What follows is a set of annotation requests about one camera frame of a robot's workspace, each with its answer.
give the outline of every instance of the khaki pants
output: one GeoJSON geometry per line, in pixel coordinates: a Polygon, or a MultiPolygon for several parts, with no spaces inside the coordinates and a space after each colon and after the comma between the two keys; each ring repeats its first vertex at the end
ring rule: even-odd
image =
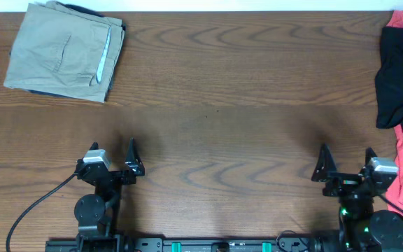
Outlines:
{"type": "Polygon", "coordinates": [[[121,26],[122,20],[79,13],[54,1],[29,4],[4,86],[104,102],[124,40],[121,26]]]}

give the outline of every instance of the pants pocket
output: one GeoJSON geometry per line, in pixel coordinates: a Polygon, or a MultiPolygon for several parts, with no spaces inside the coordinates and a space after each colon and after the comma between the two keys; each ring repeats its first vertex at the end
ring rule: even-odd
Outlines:
{"type": "Polygon", "coordinates": [[[52,72],[58,72],[62,64],[64,49],[70,38],[70,33],[58,33],[49,41],[38,43],[31,50],[42,67],[52,72]]]}

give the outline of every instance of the green connector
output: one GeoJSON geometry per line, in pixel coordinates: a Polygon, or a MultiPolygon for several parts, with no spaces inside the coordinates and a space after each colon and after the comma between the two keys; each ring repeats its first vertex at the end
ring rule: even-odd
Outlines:
{"type": "Polygon", "coordinates": [[[271,252],[271,243],[262,242],[262,252],[271,252]]]}
{"type": "Polygon", "coordinates": [[[181,243],[172,242],[172,252],[181,252],[181,243]]]}

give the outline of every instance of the green light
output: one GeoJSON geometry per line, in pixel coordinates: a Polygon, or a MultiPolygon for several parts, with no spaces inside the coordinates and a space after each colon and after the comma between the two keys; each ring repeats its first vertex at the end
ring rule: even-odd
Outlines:
{"type": "Polygon", "coordinates": [[[341,210],[341,215],[345,216],[346,214],[349,214],[349,213],[347,212],[347,210],[345,208],[343,208],[341,210]]]}

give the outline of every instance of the wooden table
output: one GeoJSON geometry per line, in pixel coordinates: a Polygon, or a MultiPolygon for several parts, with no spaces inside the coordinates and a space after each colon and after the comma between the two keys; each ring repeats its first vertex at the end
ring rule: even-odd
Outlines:
{"type": "MultiPolygon", "coordinates": [[[[93,141],[122,168],[135,137],[146,176],[119,228],[166,237],[276,236],[337,228],[310,181],[322,142],[356,173],[375,127],[379,36],[390,13],[106,13],[128,23],[108,102],[3,87],[23,13],[0,13],[0,251],[15,219],[74,170],[93,141]]],[[[73,180],[18,226],[13,251],[75,237],[73,180]]],[[[376,208],[386,208],[376,201],[376,208]]]]}

